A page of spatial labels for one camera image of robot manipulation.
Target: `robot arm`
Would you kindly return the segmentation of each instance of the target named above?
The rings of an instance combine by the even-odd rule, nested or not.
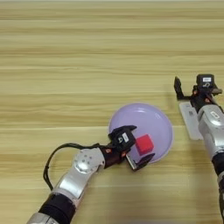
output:
[[[110,135],[108,147],[83,149],[74,158],[72,168],[53,188],[46,202],[27,224],[70,224],[88,182],[96,172],[121,163],[136,139],[135,126],[123,126]]]
[[[184,96],[178,78],[175,79],[174,87],[178,100],[190,100],[198,114],[199,132],[218,176],[220,212],[224,220],[224,114],[213,98],[222,91],[214,84],[214,76],[211,74],[199,74],[197,84],[191,96]]]

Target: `silver robot arm segment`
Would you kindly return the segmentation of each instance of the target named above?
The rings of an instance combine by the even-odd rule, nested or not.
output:
[[[81,150],[72,168],[53,188],[48,200],[27,224],[69,224],[74,217],[89,180],[105,165],[99,148]]]
[[[224,114],[217,105],[206,105],[199,111],[199,131],[204,137],[208,155],[224,151]]]

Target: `wood grain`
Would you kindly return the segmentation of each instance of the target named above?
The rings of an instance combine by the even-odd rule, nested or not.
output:
[[[214,169],[203,142],[188,138],[173,79],[190,94],[197,74],[212,73],[224,88],[223,10],[197,1],[0,2],[2,222],[38,211],[54,148],[105,144],[113,113],[145,102],[170,118],[171,151],[135,173],[123,163],[97,174],[73,223],[221,223]],[[56,155],[54,183],[75,153]]]

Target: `black cable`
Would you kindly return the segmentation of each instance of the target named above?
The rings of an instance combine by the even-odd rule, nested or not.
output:
[[[61,150],[61,149],[64,149],[64,148],[75,148],[75,149],[78,149],[78,150],[84,150],[84,149],[93,149],[93,148],[101,148],[101,149],[105,149],[105,148],[108,148],[109,145],[100,145],[98,143],[96,144],[93,144],[91,146],[83,146],[83,145],[80,145],[80,144],[77,144],[77,143],[64,143],[62,144],[61,146],[59,146],[57,149],[55,149],[52,154],[50,155],[50,157],[47,159],[46,161],[46,164],[45,164],[45,169],[44,169],[44,172],[43,172],[43,178],[45,180],[45,182],[47,183],[47,185],[49,186],[50,190],[53,189],[53,185],[51,183],[51,180],[49,179],[49,174],[48,174],[48,170],[49,170],[49,166],[50,166],[50,163],[52,161],[52,158],[54,156],[54,154]]]

